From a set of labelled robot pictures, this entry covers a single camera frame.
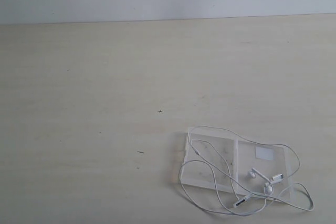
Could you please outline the clear plastic open case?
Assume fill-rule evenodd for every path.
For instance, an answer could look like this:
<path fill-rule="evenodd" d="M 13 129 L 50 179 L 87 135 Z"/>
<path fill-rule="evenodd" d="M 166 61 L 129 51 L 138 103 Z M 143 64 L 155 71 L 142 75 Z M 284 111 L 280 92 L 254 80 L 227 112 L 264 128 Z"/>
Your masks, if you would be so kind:
<path fill-rule="evenodd" d="M 274 185 L 274 197 L 291 201 L 293 197 L 289 152 L 283 144 L 261 144 L 246 140 L 225 129 L 197 126 L 187 131 L 185 156 L 180 173 L 182 185 L 244 196 L 250 191 L 264 192 L 266 181 L 252 175 L 254 168 L 273 180 L 282 174 L 282 181 Z"/>

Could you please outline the white wired earphones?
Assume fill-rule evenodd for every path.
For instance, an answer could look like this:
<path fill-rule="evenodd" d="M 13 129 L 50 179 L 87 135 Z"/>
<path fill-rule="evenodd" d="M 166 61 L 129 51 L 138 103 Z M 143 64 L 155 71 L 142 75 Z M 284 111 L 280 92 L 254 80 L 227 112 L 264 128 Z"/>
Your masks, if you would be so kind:
<path fill-rule="evenodd" d="M 250 199 L 263 207 L 279 202 L 303 211 L 313 211 L 313 200 L 301 183 L 293 182 L 290 155 L 297 153 L 285 144 L 248 140 L 224 128 L 196 126 L 187 130 L 184 159 L 179 171 L 183 191 L 188 186 L 231 193 L 236 202 L 228 215 Z"/>

